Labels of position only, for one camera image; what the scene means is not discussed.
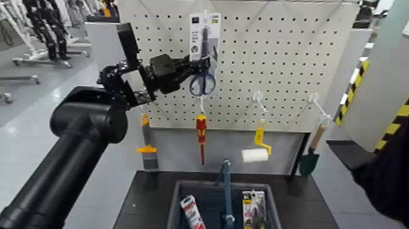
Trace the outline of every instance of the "scissors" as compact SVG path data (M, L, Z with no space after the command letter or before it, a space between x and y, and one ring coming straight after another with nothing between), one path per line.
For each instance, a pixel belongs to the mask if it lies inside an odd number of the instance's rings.
M208 28L203 29L203 39L201 41L201 57L208 55ZM202 96L210 94L216 88L216 80L214 76L205 70L202 74L196 75L190 84L189 90L194 96Z

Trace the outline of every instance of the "paint roller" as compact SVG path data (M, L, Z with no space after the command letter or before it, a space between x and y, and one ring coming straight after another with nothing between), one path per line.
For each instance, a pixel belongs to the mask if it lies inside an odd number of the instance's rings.
M264 119L259 121L259 126L254 136L254 143L263 147L262 149L244 149L242 150L243 163L251 163L257 161L268 161L271 155L271 146L263 143L264 138Z

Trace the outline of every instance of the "wooden handle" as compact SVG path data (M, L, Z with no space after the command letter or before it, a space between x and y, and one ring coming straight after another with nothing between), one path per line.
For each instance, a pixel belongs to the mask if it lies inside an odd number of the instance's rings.
M327 125L322 125L322 124L321 124L321 125L318 127L318 130L316 131L316 134L315 134L314 138L313 138L312 141L311 141L311 146L310 146L310 148L316 149L316 145L318 145L318 143L319 143L319 141L320 141L320 139L321 139L321 137L322 137L322 135L323 135L325 129L327 129Z

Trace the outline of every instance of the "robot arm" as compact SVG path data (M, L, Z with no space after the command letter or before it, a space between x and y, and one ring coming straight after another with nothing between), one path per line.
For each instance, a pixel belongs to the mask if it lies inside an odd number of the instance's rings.
M126 61L104 68L103 88L78 86L54 110L50 127L59 137L29 180L0 214L2 229L61 229L103 152L119 143L128 128L126 111L171 93L191 74L205 71L208 58L189 62L160 55L142 66L126 24L119 32ZM146 89L134 92L121 75L138 70Z

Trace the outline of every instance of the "black cylinder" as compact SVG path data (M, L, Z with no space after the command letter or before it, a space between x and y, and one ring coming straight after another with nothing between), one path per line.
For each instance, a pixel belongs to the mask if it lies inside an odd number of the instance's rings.
M94 170L108 142L88 115L70 125L4 208L0 228L60 229Z

